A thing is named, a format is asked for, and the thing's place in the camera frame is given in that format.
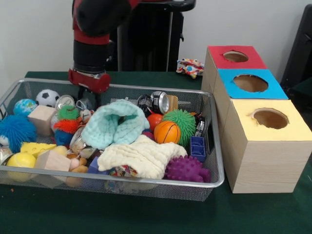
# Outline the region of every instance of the stacked wooden boxes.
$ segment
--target stacked wooden boxes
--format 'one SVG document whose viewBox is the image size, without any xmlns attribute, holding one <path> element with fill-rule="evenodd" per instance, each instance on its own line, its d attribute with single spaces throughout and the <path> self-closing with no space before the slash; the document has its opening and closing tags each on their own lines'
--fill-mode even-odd
<svg viewBox="0 0 312 234">
<path fill-rule="evenodd" d="M 291 193 L 312 133 L 252 46 L 209 46 L 202 90 L 217 105 L 233 193 Z"/>
</svg>

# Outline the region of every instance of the basket rim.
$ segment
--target basket rim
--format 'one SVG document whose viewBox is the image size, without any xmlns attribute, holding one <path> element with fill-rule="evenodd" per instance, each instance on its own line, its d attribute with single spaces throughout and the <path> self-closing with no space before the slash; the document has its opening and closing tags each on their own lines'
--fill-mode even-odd
<svg viewBox="0 0 312 234">
<path fill-rule="evenodd" d="M 23 82 L 44 82 L 44 83 L 73 85 L 68 80 L 40 79 L 40 78 L 20 79 L 20 80 L 15 81 L 11 85 L 11 87 L 5 92 L 5 94 L 0 98 L 0 105 L 2 105 L 2 103 L 6 101 L 6 99 L 10 96 L 10 94 L 14 91 L 14 89 L 20 83 L 23 83 Z M 162 91 L 168 91 L 168 92 L 182 92 L 182 93 L 196 93 L 196 94 L 202 94 L 202 95 L 208 96 L 210 100 L 210 107 L 211 107 L 211 113 L 212 113 L 212 127 L 213 127 L 213 135 L 214 135 L 215 156 L 216 156 L 217 170 L 218 170 L 218 180 L 214 183 L 200 183 L 200 182 L 176 181 L 176 180 L 165 180 L 165 179 L 130 178 L 130 177 L 119 177 L 119 176 L 98 175 L 98 174 L 88 174 L 88 173 L 81 174 L 81 173 L 73 173 L 73 172 L 62 172 L 62 171 L 8 167 L 8 166 L 0 166 L 0 171 L 21 172 L 21 173 L 49 175 L 49 176 L 65 176 L 65 177 L 78 177 L 78 178 L 89 178 L 89 179 L 99 179 L 99 180 L 112 180 L 112 181 L 132 182 L 132 183 L 147 183 L 147 184 L 156 184 L 156 185 L 174 185 L 174 186 L 197 187 L 197 188 L 216 188 L 216 187 L 219 187 L 224 182 L 225 176 L 224 176 L 221 145 L 219 141 L 219 129 L 217 125 L 215 98 L 211 93 L 201 91 L 201 90 L 173 89 L 173 88 L 121 85 L 121 84 L 110 84 L 110 87 L 146 89 L 146 90 L 162 90 Z"/>
</svg>

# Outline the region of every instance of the yellow box top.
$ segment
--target yellow box top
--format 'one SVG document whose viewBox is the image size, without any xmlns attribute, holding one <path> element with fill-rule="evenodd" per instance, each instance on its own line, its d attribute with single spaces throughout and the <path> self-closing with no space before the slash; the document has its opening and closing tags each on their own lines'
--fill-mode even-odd
<svg viewBox="0 0 312 234">
<path fill-rule="evenodd" d="M 249 141 L 312 141 L 291 100 L 232 99 Z"/>
</svg>

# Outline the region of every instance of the orange ball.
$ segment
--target orange ball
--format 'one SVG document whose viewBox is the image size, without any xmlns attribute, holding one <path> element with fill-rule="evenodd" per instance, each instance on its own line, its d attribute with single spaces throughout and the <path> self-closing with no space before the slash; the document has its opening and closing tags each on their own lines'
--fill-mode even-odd
<svg viewBox="0 0 312 234">
<path fill-rule="evenodd" d="M 163 121 L 155 127 L 155 141 L 159 144 L 173 142 L 178 144 L 181 138 L 181 130 L 176 123 Z"/>
<path fill-rule="evenodd" d="M 162 117 L 163 115 L 161 114 L 151 114 L 150 116 L 147 117 L 152 132 L 154 132 L 155 127 L 161 122 Z"/>
</svg>

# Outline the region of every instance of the wire mesh basket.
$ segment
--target wire mesh basket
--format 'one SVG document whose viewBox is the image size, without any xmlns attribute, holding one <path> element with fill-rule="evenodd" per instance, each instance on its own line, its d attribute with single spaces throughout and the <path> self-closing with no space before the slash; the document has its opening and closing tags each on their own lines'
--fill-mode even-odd
<svg viewBox="0 0 312 234">
<path fill-rule="evenodd" d="M 26 78 L 13 84 L 1 98 L 1 118 L 13 114 L 13 108 L 17 101 L 23 98 L 34 100 L 43 89 L 55 90 L 60 95 L 68 94 L 76 97 L 78 94 L 78 87 L 68 81 Z M 204 201 L 213 188 L 220 186 L 224 181 L 215 100 L 211 94 L 194 90 L 111 84 L 107 92 L 101 95 L 101 104 L 108 104 L 121 98 L 127 98 L 135 103 L 139 96 L 151 94 L 155 90 L 177 96 L 179 109 L 202 113 L 205 117 L 208 130 L 204 133 L 205 148 L 207 150 L 203 167 L 210 170 L 210 183 L 116 177 L 0 166 L 0 184 Z M 90 93 L 85 93 L 84 97 L 93 100 Z M 37 142 L 53 143 L 51 137 L 41 135 L 37 136 Z M 12 179 L 14 177 L 12 175 L 22 175 L 27 180 L 25 182 L 16 182 Z"/>
</svg>

